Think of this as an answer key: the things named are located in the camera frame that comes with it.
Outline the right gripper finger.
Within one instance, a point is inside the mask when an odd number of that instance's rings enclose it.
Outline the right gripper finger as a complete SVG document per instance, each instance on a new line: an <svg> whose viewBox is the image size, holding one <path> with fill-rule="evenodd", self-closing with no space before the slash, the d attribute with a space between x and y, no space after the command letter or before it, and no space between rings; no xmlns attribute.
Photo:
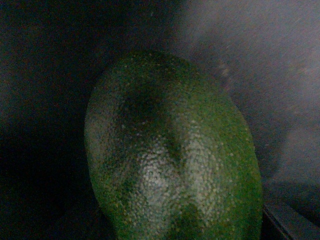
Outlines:
<svg viewBox="0 0 320 240"><path fill-rule="evenodd" d="M262 240L318 240L320 228L283 202L263 205Z"/></svg>

